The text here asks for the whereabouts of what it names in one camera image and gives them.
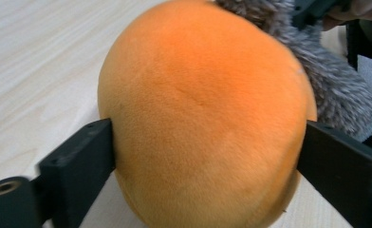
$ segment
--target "light wood grain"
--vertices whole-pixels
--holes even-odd
[[[162,0],[0,0],[0,180],[36,177],[36,163],[98,120],[97,82],[116,37]],[[82,227],[144,227],[109,179]],[[302,180],[272,227],[349,225]]]

